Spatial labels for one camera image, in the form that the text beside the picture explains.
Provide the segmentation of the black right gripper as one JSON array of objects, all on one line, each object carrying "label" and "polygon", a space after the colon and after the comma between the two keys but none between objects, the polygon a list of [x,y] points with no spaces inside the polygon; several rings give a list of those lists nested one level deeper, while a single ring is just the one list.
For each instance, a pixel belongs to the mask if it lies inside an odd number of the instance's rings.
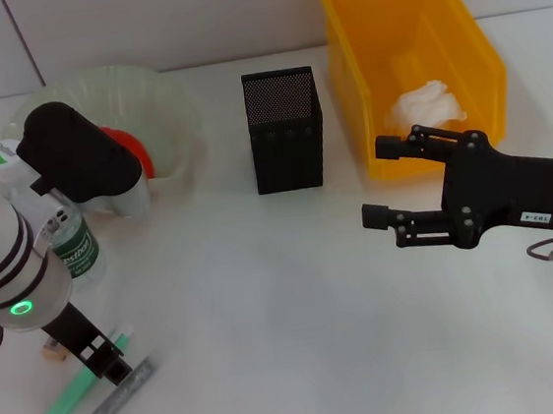
[{"label": "black right gripper", "polygon": [[378,136],[375,157],[445,163],[442,210],[406,211],[363,204],[362,226],[393,229],[399,248],[473,249],[497,226],[553,229],[553,158],[496,151],[480,131],[414,125],[406,138]]}]

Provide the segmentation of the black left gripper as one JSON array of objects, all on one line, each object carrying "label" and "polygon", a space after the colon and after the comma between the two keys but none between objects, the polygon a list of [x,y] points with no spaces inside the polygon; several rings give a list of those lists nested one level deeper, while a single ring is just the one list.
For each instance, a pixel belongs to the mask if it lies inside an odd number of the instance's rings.
[{"label": "black left gripper", "polygon": [[71,303],[43,331],[82,361],[97,377],[113,384],[122,383],[130,374],[121,352]]}]

